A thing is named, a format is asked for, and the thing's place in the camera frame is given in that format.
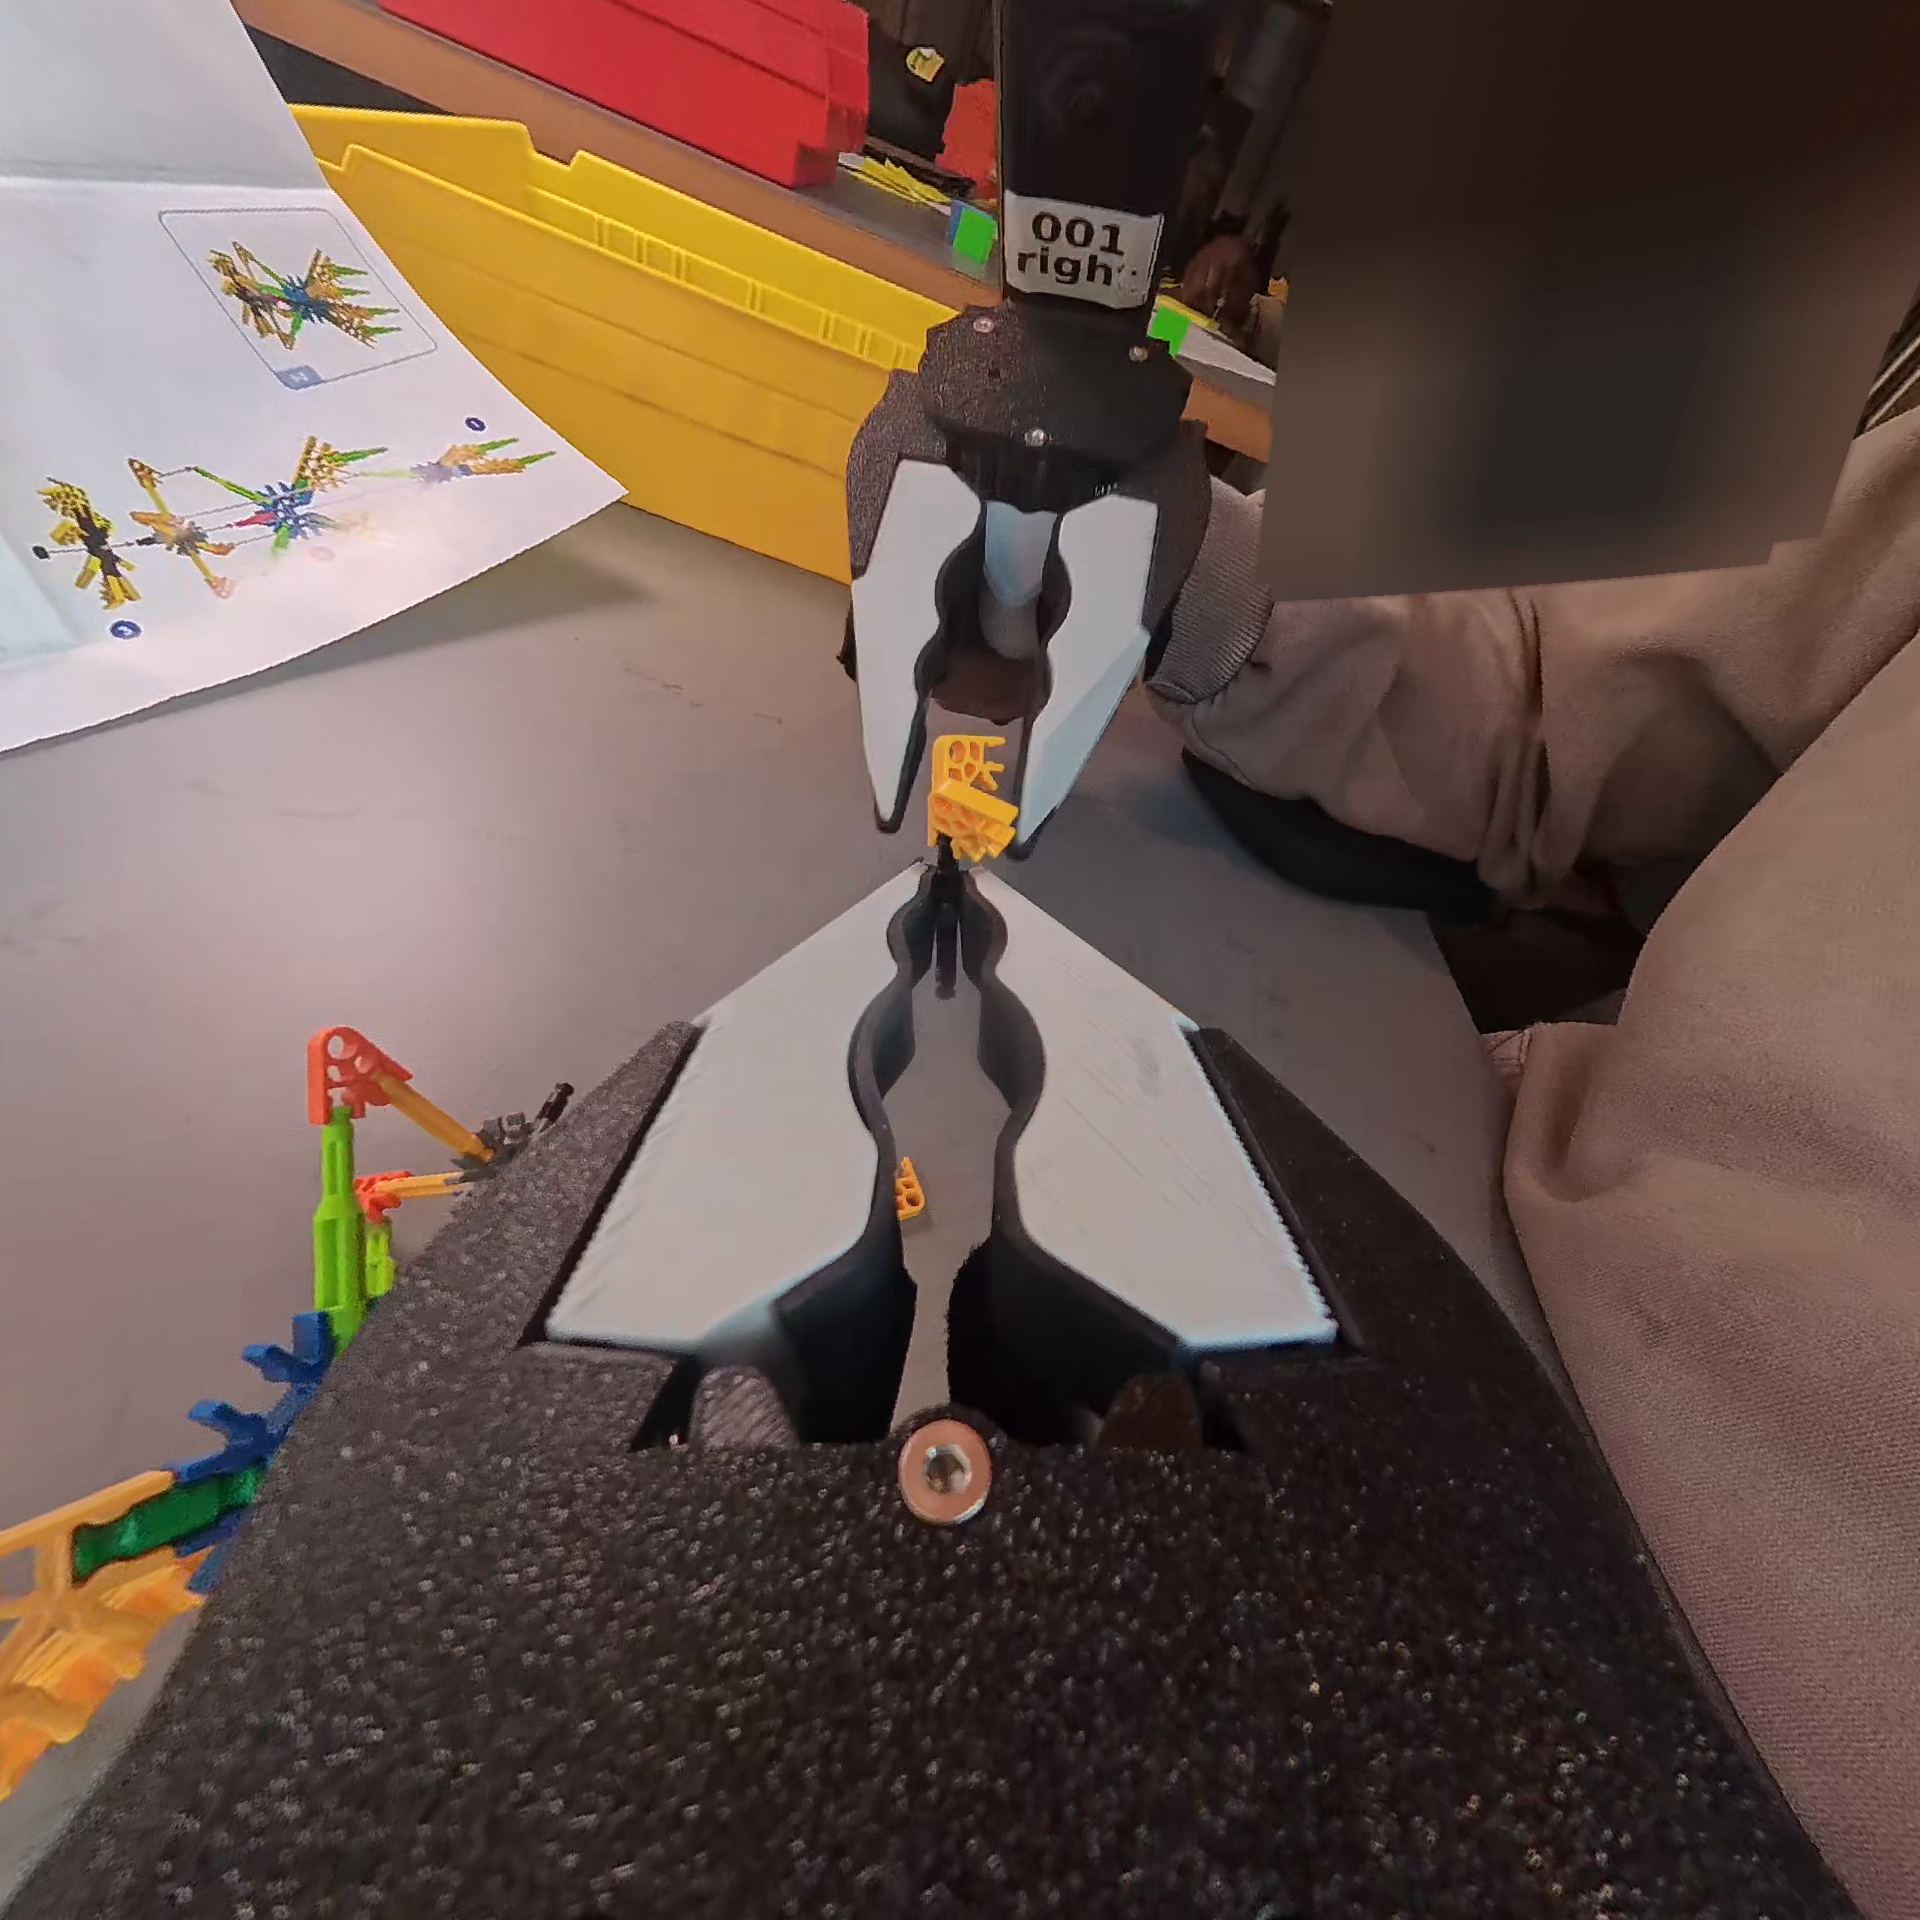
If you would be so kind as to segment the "yellow storage bin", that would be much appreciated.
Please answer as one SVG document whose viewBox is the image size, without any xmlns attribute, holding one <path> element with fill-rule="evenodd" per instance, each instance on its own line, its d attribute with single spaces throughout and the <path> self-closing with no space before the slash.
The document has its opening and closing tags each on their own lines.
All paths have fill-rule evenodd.
<svg viewBox="0 0 1920 1920">
<path fill-rule="evenodd" d="M 848 581 L 848 449 L 943 304 L 520 124 L 294 106 L 441 322 L 632 507 Z"/>
</svg>

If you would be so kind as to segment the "person's right hand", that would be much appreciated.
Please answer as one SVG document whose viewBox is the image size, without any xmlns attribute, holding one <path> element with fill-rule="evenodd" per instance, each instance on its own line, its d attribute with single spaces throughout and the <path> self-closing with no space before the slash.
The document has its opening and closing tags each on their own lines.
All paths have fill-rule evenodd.
<svg viewBox="0 0 1920 1920">
<path fill-rule="evenodd" d="M 1032 657 L 1009 659 L 982 642 L 954 642 L 929 697 L 948 713 L 1004 730 L 1025 717 L 1038 691 L 1039 667 Z"/>
</svg>

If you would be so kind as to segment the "printed instruction sheet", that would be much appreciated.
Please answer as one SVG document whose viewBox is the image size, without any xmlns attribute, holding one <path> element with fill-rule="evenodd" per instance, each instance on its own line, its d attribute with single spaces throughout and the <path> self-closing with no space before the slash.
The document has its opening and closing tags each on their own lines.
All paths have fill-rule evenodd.
<svg viewBox="0 0 1920 1920">
<path fill-rule="evenodd" d="M 1 4 L 1 749 L 313 653 L 617 485 L 325 184 L 229 4 Z"/>
</svg>

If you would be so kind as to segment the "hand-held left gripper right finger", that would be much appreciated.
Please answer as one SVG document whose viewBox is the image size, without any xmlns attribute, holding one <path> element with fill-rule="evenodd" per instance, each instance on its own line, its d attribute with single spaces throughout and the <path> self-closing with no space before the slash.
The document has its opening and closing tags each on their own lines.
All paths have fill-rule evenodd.
<svg viewBox="0 0 1920 1920">
<path fill-rule="evenodd" d="M 1137 1376 L 1330 1352 L 1336 1318 L 1205 1065 L 1198 1027 L 993 876 L 960 957 L 1008 1107 L 960 1270 L 960 1401 L 1077 1433 Z"/>
</svg>

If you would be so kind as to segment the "grey desk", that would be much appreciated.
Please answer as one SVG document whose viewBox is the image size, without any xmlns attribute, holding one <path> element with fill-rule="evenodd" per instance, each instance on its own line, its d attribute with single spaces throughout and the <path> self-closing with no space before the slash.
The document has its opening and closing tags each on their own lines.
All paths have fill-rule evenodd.
<svg viewBox="0 0 1920 1920">
<path fill-rule="evenodd" d="M 463 1120 L 582 1098 L 895 876 L 845 595 L 610 507 L 248 684 L 1 769 L 5 1525 L 200 1451 L 310 1306 L 303 1045 Z M 1229 1032 L 1519 1321 L 1506 1092 L 1424 918 L 1305 897 L 1136 692 L 1005 870 Z"/>
</svg>

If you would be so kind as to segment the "red storage bin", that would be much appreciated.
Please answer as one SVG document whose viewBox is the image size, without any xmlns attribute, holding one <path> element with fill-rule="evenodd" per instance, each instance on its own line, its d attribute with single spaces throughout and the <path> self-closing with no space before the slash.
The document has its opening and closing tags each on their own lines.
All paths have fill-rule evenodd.
<svg viewBox="0 0 1920 1920">
<path fill-rule="evenodd" d="M 778 185 L 869 125 L 869 19 L 844 3 L 385 3 L 383 12 Z"/>
</svg>

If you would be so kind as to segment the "person's right forearm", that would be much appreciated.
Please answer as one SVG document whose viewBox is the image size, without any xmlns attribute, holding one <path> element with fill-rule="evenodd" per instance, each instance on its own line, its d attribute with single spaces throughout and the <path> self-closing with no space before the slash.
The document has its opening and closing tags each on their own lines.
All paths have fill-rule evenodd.
<svg viewBox="0 0 1920 1920">
<path fill-rule="evenodd" d="M 1185 749 L 1253 794 L 1537 904 L 1583 865 L 1703 857 L 1770 781 L 1737 715 L 1759 689 L 1753 597 L 1813 542 L 1762 568 L 1279 602 L 1261 507 L 1213 482 L 1146 682 Z"/>
</svg>

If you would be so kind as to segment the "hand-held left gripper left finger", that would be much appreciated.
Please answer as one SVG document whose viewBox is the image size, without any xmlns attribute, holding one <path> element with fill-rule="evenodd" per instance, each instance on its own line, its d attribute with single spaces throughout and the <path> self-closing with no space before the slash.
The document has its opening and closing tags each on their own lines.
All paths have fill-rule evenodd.
<svg viewBox="0 0 1920 1920">
<path fill-rule="evenodd" d="M 719 1000 L 546 1313 L 546 1340 L 750 1365 L 801 1433 L 890 1427 L 916 1290 L 884 1090 L 912 1056 L 927 870 Z"/>
</svg>

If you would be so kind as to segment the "colourful toy construction model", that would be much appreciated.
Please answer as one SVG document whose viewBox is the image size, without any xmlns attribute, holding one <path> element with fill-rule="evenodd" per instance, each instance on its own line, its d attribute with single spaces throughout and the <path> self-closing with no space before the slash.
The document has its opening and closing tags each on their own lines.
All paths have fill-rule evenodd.
<svg viewBox="0 0 1920 1920">
<path fill-rule="evenodd" d="M 158 1634 L 209 1596 L 296 1414 L 398 1280 L 392 1214 L 496 1177 L 570 1098 L 562 1082 L 535 1114 L 466 1124 L 361 1032 L 335 1024 L 308 1041 L 303 1109 L 320 1129 L 310 1308 L 282 1341 L 244 1347 L 277 1400 L 263 1411 L 204 1400 L 188 1413 L 208 1436 L 204 1451 L 5 1528 L 5 1797 L 78 1742 L 109 1694 L 145 1670 Z"/>
</svg>

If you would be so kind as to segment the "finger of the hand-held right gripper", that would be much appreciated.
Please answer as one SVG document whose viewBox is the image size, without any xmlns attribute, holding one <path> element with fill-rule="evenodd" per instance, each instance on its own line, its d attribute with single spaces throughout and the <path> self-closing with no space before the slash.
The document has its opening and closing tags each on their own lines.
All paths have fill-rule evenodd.
<svg viewBox="0 0 1920 1920">
<path fill-rule="evenodd" d="M 1008 857 L 1030 856 L 1137 680 L 1157 532 L 1159 507 L 1117 491 L 1061 518 L 1049 555 L 1062 573 L 1064 608 L 1042 642 L 1025 702 Z"/>
<path fill-rule="evenodd" d="M 926 710 L 953 626 L 976 600 L 984 506 L 950 467 L 905 459 L 853 581 L 858 741 L 876 826 L 898 832 L 926 749 Z"/>
</svg>

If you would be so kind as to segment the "person's brown hoodie torso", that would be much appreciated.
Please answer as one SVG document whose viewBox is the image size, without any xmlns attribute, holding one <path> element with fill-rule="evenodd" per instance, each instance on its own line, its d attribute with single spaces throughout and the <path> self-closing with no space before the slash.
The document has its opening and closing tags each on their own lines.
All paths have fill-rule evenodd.
<svg viewBox="0 0 1920 1920">
<path fill-rule="evenodd" d="M 1527 1054 L 1504 1190 L 1606 1457 L 1746 1733 L 1914 1916 L 1914 413 L 1824 534 L 1542 664 L 1506 881 L 1692 857 L 1608 1029 Z"/>
</svg>

